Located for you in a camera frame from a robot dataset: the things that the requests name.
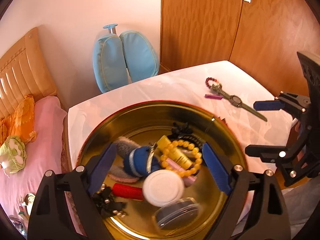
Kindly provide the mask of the red lipstick case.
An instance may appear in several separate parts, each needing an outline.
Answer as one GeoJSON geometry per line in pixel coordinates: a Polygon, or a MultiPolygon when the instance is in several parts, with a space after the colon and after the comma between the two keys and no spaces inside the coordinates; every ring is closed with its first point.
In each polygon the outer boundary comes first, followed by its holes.
{"type": "Polygon", "coordinates": [[[115,183],[112,187],[112,193],[121,198],[143,201],[143,191],[139,187],[115,183]]]}

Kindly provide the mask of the black pearl bow clip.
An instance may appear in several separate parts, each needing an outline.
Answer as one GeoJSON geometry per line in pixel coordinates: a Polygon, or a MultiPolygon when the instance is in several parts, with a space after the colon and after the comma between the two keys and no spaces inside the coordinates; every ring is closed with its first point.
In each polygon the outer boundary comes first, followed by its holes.
{"type": "Polygon", "coordinates": [[[93,194],[92,199],[103,219],[114,216],[121,218],[127,216],[127,213],[124,211],[126,203],[116,202],[112,189],[105,184],[102,184],[100,190],[93,194]]]}

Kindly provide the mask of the green digital wristwatch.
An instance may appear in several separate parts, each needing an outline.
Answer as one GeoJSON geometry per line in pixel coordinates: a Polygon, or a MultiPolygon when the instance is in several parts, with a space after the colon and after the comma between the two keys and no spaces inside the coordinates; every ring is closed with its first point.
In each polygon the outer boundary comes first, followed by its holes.
{"type": "Polygon", "coordinates": [[[257,112],[255,109],[253,109],[252,107],[248,106],[247,104],[243,103],[243,101],[236,95],[229,95],[228,93],[226,93],[225,91],[223,91],[222,86],[221,85],[212,85],[211,86],[211,90],[214,92],[217,92],[217,94],[219,94],[220,96],[222,96],[224,99],[226,99],[227,101],[229,101],[229,103],[231,105],[233,105],[234,107],[237,108],[243,108],[244,110],[248,111],[249,113],[255,115],[256,117],[258,117],[259,119],[267,122],[267,117],[265,117],[264,115],[260,114],[259,112],[257,112]]]}

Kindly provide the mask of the pink lipstick tube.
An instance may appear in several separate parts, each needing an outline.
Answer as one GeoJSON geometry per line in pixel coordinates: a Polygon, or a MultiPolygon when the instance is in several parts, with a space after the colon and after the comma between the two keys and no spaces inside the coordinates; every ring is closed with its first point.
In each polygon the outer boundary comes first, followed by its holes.
{"type": "Polygon", "coordinates": [[[181,174],[185,172],[185,169],[175,163],[172,159],[168,158],[166,162],[168,163],[168,167],[170,167],[172,171],[176,172],[182,178],[185,187],[190,187],[197,180],[197,176],[194,175],[182,177],[181,174]]]}

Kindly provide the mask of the blue plush hair clip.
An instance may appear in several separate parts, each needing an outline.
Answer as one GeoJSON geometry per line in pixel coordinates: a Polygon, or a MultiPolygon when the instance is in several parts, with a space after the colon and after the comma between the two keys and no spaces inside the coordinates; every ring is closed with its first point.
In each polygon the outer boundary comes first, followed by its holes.
{"type": "Polygon", "coordinates": [[[133,184],[162,169],[155,156],[156,143],[140,146],[126,137],[119,137],[113,143],[116,146],[117,155],[123,160],[123,164],[112,165],[108,172],[108,176],[112,180],[133,184]]]}

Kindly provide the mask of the yellow cosmetic tube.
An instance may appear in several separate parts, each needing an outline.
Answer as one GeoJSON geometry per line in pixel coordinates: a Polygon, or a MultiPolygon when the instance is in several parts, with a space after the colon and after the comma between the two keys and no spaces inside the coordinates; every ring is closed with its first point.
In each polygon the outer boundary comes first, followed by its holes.
{"type": "MultiPolygon", "coordinates": [[[[168,147],[170,144],[172,144],[172,142],[166,135],[163,135],[157,141],[157,147],[162,153],[164,153],[165,148],[168,147]]],[[[182,153],[182,151],[178,149],[177,146],[174,146],[169,150],[168,157],[185,170],[190,169],[193,165],[192,161],[184,153],[182,153]]]]}

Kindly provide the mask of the clear round compact case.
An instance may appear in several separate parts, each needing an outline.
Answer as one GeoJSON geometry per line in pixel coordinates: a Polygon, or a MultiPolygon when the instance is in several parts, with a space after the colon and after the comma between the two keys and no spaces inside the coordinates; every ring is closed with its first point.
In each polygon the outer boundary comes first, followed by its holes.
{"type": "Polygon", "coordinates": [[[177,230],[195,222],[199,214],[200,205],[194,198],[181,198],[157,210],[153,221],[160,230],[177,230]]]}

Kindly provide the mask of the purple small tube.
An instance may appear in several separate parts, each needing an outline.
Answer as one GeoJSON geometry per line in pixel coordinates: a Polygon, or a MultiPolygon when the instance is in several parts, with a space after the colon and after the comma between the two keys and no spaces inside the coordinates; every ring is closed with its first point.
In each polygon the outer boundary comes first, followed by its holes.
{"type": "Polygon", "coordinates": [[[205,94],[204,97],[207,99],[214,99],[214,100],[222,100],[223,99],[223,96],[216,95],[216,94],[205,94]]]}

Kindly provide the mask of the black claw hair clip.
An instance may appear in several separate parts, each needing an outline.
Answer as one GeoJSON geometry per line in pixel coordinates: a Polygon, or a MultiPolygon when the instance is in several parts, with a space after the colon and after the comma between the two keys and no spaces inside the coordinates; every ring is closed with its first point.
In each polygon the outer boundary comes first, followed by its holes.
{"type": "Polygon", "coordinates": [[[167,136],[171,141],[174,140],[184,140],[188,141],[198,147],[202,151],[203,144],[205,141],[194,133],[194,130],[189,127],[189,124],[183,123],[179,125],[176,122],[173,122],[173,127],[171,129],[171,134],[167,136]]]}

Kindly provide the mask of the white round jar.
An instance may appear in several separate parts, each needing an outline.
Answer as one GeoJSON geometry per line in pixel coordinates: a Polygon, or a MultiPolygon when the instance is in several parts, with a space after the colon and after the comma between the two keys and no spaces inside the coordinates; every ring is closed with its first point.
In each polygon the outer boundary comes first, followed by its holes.
{"type": "Polygon", "coordinates": [[[163,207],[183,196],[184,182],[173,171],[158,170],[146,177],[142,191],[148,203],[163,207]]]}

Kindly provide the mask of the round gold tin box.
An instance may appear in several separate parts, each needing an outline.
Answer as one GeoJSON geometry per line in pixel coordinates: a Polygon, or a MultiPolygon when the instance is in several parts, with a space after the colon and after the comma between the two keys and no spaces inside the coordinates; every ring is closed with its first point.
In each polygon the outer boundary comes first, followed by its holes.
{"type": "MultiPolygon", "coordinates": [[[[188,124],[193,133],[208,142],[218,154],[233,164],[247,168],[240,142],[234,133],[213,113],[196,106],[174,101],[149,101],[125,107],[98,124],[85,140],[77,164],[86,164],[99,155],[108,143],[127,137],[144,146],[170,135],[174,124],[188,124]]],[[[153,221],[157,207],[147,201],[127,200],[126,217],[105,218],[105,226],[115,239],[204,239],[219,216],[227,196],[215,184],[207,167],[202,166],[197,180],[185,189],[185,197],[199,203],[197,219],[183,228],[160,230],[153,221]]]]}

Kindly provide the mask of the pink bed sheet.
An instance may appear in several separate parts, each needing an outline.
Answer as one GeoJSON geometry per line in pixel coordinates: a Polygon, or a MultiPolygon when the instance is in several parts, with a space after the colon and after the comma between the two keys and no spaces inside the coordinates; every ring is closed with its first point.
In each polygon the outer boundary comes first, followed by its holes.
{"type": "Polygon", "coordinates": [[[23,204],[27,194],[36,194],[44,173],[61,173],[63,121],[67,113],[58,97],[48,96],[35,103],[35,141],[26,145],[25,168],[6,175],[1,170],[1,206],[14,225],[27,233],[28,211],[23,204]]]}

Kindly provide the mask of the gold tin lid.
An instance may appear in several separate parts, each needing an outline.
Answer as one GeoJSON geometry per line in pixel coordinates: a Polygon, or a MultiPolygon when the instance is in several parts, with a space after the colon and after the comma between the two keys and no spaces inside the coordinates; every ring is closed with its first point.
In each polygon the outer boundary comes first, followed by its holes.
{"type": "Polygon", "coordinates": [[[27,193],[24,197],[25,210],[28,216],[31,215],[34,200],[35,200],[35,194],[31,192],[27,193]]]}

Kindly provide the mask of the wooden wardrobe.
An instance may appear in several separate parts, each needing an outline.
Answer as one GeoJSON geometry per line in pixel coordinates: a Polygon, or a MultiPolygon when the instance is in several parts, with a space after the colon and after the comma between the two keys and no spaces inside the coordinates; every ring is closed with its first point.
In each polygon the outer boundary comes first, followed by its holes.
{"type": "Polygon", "coordinates": [[[161,0],[161,71],[227,60],[273,95],[308,95],[297,56],[319,53],[305,0],[161,0]]]}

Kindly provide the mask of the wooden bed headboard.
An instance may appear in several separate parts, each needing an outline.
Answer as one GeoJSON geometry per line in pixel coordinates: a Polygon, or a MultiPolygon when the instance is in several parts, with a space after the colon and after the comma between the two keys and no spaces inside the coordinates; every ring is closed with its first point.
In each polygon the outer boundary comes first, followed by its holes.
{"type": "Polygon", "coordinates": [[[57,95],[40,48],[37,27],[29,30],[1,57],[1,118],[11,115],[28,95],[35,101],[57,95]]]}

